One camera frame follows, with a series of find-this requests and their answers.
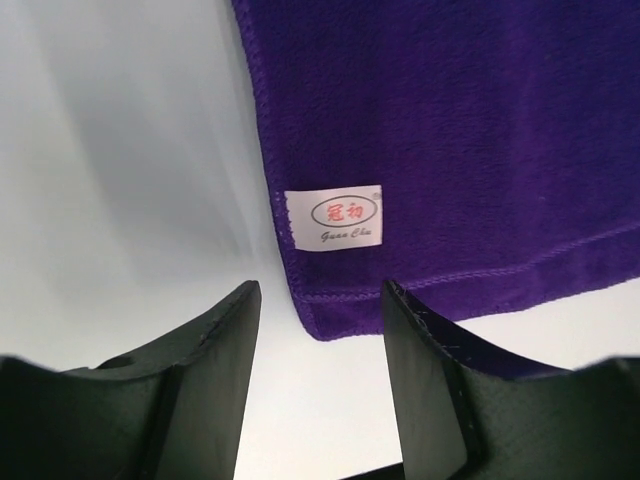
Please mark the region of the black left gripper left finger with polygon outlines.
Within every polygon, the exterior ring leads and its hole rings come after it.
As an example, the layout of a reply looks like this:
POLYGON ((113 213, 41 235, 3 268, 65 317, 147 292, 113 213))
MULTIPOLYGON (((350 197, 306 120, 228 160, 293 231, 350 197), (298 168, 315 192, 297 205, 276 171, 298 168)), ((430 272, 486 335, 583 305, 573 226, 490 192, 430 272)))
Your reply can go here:
POLYGON ((247 281, 96 368, 1 360, 5 479, 230 479, 261 310, 247 281))

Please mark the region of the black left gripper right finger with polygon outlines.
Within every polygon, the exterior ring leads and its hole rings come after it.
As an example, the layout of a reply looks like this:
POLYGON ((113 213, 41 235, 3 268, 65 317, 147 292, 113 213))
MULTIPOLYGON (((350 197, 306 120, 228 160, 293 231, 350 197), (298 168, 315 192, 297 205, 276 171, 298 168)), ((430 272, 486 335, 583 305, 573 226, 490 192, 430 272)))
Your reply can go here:
POLYGON ((635 479, 639 361, 577 370, 501 348, 381 289, 402 460, 373 479, 635 479))

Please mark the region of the purple microfiber towel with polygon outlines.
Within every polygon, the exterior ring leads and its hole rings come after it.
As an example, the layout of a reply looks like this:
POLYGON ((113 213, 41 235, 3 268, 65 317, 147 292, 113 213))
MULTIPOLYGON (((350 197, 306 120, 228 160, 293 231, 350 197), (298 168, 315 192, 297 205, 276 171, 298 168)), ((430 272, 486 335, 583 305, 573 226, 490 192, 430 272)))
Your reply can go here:
POLYGON ((452 321, 639 275, 635 1, 237 1, 304 329, 452 321))

